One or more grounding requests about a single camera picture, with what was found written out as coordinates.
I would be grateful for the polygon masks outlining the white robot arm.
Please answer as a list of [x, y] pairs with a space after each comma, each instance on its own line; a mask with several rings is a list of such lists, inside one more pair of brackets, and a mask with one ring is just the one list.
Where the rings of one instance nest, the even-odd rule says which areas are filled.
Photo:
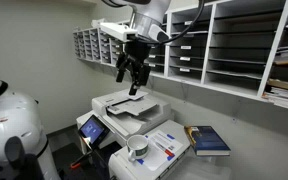
[[[102, 32], [125, 44], [116, 63], [119, 73], [131, 73], [127, 99], [147, 84], [150, 67], [144, 64], [152, 47], [170, 36], [162, 30], [171, 0], [102, 0], [114, 8], [133, 9], [128, 25], [101, 22]], [[60, 180], [49, 141], [37, 111], [37, 101], [12, 90], [0, 80], [0, 173], [5, 180]]]

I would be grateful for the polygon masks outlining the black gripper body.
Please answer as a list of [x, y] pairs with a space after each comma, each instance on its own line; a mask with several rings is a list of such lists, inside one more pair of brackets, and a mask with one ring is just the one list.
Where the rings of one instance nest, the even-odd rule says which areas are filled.
[[128, 70], [133, 82], [146, 83], [151, 68], [144, 64], [144, 60], [148, 58], [150, 50], [146, 43], [138, 40], [129, 41], [118, 56], [116, 67]]

